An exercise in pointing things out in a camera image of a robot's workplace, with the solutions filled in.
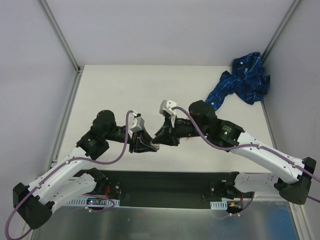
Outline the clear nail polish bottle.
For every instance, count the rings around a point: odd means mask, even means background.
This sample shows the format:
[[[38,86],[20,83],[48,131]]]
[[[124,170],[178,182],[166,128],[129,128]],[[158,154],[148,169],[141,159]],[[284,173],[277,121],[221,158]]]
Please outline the clear nail polish bottle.
[[[154,143],[151,143],[152,147],[159,150],[160,149],[160,145],[159,144],[154,144]]]

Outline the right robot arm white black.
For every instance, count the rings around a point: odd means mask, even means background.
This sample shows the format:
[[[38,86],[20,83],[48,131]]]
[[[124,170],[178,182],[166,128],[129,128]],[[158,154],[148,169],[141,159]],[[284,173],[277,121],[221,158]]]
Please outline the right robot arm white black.
[[[269,173],[233,172],[224,184],[228,198],[241,193],[278,193],[286,201],[304,205],[314,176],[316,160],[290,156],[259,141],[239,125],[219,119],[204,101],[193,102],[188,110],[172,100],[163,100],[159,113],[163,126],[152,139],[153,144],[178,146],[182,138],[202,138],[216,150],[244,157],[269,170]]]

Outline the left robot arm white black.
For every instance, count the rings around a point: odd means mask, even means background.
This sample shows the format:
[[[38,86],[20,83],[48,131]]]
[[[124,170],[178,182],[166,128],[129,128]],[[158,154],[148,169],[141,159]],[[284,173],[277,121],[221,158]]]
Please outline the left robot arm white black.
[[[128,111],[125,125],[116,124],[110,110],[100,111],[89,131],[81,137],[71,152],[56,166],[29,184],[18,183],[12,190],[14,212],[31,230],[43,226],[53,213],[74,198],[93,192],[102,194],[107,178],[96,168],[89,169],[77,180],[71,178],[89,163],[103,164],[98,158],[109,149],[109,141],[122,143],[120,155],[108,165],[118,162],[128,149],[130,153],[157,152],[147,133],[144,120],[135,111]]]

